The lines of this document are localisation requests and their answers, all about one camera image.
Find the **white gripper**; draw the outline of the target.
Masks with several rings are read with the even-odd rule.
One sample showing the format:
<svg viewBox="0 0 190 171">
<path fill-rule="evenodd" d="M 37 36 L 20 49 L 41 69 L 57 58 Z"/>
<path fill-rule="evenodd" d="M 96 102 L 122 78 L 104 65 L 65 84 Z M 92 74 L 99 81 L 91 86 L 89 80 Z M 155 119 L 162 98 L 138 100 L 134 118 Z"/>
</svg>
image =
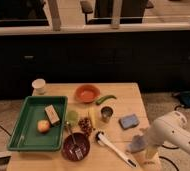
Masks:
<svg viewBox="0 0 190 171">
<path fill-rule="evenodd" d="M 162 142 L 157 138 L 156 132 L 151 127 L 141 128 L 140 131 L 147 141 L 145 158 L 152 159 L 157 154 Z"/>
</svg>

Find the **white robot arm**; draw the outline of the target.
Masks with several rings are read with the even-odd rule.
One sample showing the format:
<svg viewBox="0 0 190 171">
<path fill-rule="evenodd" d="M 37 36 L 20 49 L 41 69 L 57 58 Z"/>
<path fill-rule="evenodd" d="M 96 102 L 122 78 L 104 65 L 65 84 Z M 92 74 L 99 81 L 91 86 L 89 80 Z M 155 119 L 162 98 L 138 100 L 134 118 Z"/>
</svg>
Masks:
<svg viewBox="0 0 190 171">
<path fill-rule="evenodd" d="M 145 157 L 152 159 L 165 141 L 190 154 L 190 132 L 184 129 L 186 125 L 187 119 L 179 111 L 155 119 L 143 135 L 146 143 Z"/>
</svg>

